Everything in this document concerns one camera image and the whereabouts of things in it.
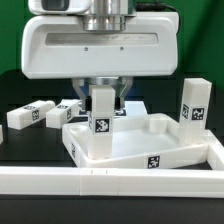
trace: tall white block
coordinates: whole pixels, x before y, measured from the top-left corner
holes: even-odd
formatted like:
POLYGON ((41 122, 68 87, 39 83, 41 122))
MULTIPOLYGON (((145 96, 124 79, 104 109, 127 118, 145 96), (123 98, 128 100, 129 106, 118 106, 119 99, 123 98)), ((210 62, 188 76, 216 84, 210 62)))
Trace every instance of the tall white block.
POLYGON ((112 152, 115 90, 111 86, 90 86, 90 95, 88 157, 107 159, 112 152))
POLYGON ((62 100, 59 105, 47 112, 46 126, 60 129, 62 125, 78 115, 79 102, 80 100, 62 100))
POLYGON ((202 78, 185 79, 180 114, 180 145, 203 142, 212 84, 202 78))
POLYGON ((34 103, 7 113, 8 127, 21 130, 44 118, 46 113, 55 107, 53 101, 38 100, 34 103))
POLYGON ((0 125, 0 144, 3 142, 2 126, 0 125))

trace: small white block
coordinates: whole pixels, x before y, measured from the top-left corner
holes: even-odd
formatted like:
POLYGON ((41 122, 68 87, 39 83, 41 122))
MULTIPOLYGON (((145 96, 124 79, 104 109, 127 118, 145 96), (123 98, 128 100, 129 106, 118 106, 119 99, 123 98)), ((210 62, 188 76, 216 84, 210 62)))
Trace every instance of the small white block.
POLYGON ((167 117, 163 114, 156 114, 150 118, 149 131, 154 134, 163 134, 167 130, 167 117))
POLYGON ((3 142, 2 126, 0 125, 0 144, 3 142))
POLYGON ((212 84, 204 79, 185 79, 180 114, 180 145, 203 142, 212 84))
POLYGON ((79 113, 80 100, 62 100, 61 103, 47 112, 46 126, 60 129, 79 113))
POLYGON ((44 118, 46 113, 55 107, 53 101, 36 101, 7 113, 8 127, 21 130, 44 118))
POLYGON ((111 86, 91 86, 90 95, 88 157, 108 159, 112 153, 115 91, 111 86))

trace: white block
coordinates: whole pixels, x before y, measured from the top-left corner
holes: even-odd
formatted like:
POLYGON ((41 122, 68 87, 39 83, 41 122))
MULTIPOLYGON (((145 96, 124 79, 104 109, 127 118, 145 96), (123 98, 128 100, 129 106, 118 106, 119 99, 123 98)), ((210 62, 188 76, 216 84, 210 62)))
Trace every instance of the white block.
POLYGON ((36 101, 7 113, 8 127, 21 130, 44 118, 46 113, 55 107, 53 101, 36 101))
POLYGON ((111 86, 90 86, 90 95, 92 114, 114 113, 115 91, 111 86))
POLYGON ((79 113, 80 100, 62 100, 61 103, 47 112, 46 126, 60 129, 79 113))
POLYGON ((88 157, 107 159, 112 153, 115 91, 111 86, 90 86, 90 95, 88 157))
POLYGON ((0 194, 80 195, 80 169, 0 167, 0 194))
POLYGON ((181 114, 180 145, 203 142, 212 84, 204 79, 185 79, 181 114))
POLYGON ((3 142, 2 126, 0 125, 0 144, 3 142))

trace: white wooden block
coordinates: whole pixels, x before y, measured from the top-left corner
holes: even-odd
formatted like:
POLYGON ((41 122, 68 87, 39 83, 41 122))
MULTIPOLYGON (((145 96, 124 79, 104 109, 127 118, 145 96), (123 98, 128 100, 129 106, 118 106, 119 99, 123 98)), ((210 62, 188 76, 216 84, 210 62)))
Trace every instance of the white wooden block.
POLYGON ((88 157, 107 159, 112 153, 115 91, 111 86, 90 86, 90 95, 88 157))
POLYGON ((80 195, 80 169, 0 167, 0 194, 80 195))
POLYGON ((180 114, 180 145, 203 142, 212 84, 204 79, 185 79, 180 114))
POLYGON ((163 134, 167 130, 167 118, 163 114, 156 114, 150 119, 149 130, 154 134, 163 134))
POLYGON ((46 114, 46 126, 48 128, 60 129, 79 113, 80 100, 62 100, 46 114))
POLYGON ((0 144, 3 142, 2 125, 0 125, 0 144))
POLYGON ((224 175, 203 170, 119 170, 118 196, 224 197, 224 175))
POLYGON ((7 113, 8 127, 21 130, 44 118, 46 113, 55 107, 53 101, 36 101, 7 113))

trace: white tray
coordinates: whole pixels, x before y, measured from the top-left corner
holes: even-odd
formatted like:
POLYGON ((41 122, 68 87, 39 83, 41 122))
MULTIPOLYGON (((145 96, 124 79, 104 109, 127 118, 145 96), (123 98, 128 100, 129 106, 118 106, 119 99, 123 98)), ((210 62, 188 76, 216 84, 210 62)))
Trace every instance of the white tray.
POLYGON ((208 143, 180 146, 179 124, 163 114, 115 119, 113 129, 109 159, 87 156, 87 122, 64 125, 63 143, 78 167, 168 169, 207 160, 208 143), (155 123, 158 116, 160 123, 155 123))

